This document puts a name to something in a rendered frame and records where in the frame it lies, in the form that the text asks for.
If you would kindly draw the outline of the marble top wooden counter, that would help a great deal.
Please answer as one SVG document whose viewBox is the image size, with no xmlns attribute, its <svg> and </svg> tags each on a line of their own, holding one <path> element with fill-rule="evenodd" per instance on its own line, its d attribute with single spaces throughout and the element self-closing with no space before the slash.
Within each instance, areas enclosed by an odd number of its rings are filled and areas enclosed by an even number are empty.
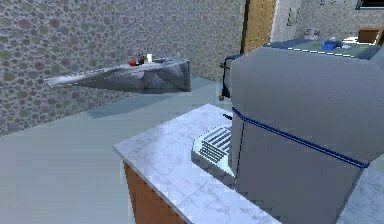
<svg viewBox="0 0 384 224">
<path fill-rule="evenodd" d="M 194 139 L 231 115 L 206 104 L 114 146 L 136 224 L 281 224 L 191 161 Z"/>
</svg>

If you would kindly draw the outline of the grey coffee machine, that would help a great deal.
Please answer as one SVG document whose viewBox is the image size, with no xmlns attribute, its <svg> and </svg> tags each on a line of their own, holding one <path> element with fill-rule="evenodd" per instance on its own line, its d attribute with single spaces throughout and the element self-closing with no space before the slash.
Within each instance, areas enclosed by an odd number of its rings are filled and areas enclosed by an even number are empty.
<svg viewBox="0 0 384 224">
<path fill-rule="evenodd" d="M 384 224 L 384 47 L 266 44 L 229 68 L 232 112 L 191 160 L 281 224 Z"/>
</svg>

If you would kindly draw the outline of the wooden room door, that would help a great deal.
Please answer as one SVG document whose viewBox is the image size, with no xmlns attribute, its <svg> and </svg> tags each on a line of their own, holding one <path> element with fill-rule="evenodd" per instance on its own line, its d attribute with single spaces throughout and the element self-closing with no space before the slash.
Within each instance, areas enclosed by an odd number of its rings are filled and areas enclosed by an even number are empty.
<svg viewBox="0 0 384 224">
<path fill-rule="evenodd" d="M 249 53 L 270 40 L 277 0 L 246 0 L 242 52 Z"/>
</svg>

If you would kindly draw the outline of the brown wooden box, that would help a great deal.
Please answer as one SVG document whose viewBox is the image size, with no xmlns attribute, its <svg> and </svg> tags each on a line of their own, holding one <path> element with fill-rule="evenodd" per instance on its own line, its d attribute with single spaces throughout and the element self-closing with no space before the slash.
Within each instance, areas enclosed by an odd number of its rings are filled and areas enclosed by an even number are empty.
<svg viewBox="0 0 384 224">
<path fill-rule="evenodd" d="M 358 41 L 360 43 L 374 43 L 378 33 L 378 28 L 361 28 L 358 32 Z"/>
</svg>

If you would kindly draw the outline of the steel wall sink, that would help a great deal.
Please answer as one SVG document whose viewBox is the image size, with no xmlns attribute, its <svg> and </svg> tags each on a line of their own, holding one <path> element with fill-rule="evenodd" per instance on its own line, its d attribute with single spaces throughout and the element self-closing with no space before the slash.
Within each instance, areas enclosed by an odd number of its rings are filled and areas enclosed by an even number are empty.
<svg viewBox="0 0 384 224">
<path fill-rule="evenodd" d="M 139 94 L 190 92 L 190 62 L 179 57 L 159 58 L 138 66 L 120 65 L 47 78 L 45 83 L 50 88 L 81 86 Z"/>
</svg>

